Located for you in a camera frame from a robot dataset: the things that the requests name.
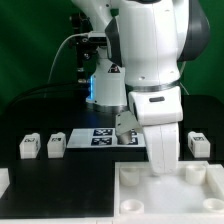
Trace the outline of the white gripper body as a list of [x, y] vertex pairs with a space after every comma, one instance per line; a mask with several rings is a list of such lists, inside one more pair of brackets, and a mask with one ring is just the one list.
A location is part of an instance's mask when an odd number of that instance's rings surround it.
[[152, 172], [155, 175], [175, 172], [180, 150], [178, 124], [144, 126], [143, 135]]

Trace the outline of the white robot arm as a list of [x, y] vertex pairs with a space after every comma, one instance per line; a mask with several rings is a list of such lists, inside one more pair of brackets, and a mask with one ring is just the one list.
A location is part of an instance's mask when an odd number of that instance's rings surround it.
[[115, 112], [116, 135], [127, 144], [140, 131], [157, 175], [176, 170], [183, 119], [179, 61], [206, 47], [210, 27], [198, 0], [71, 0], [92, 25], [88, 42], [99, 59], [87, 105]]

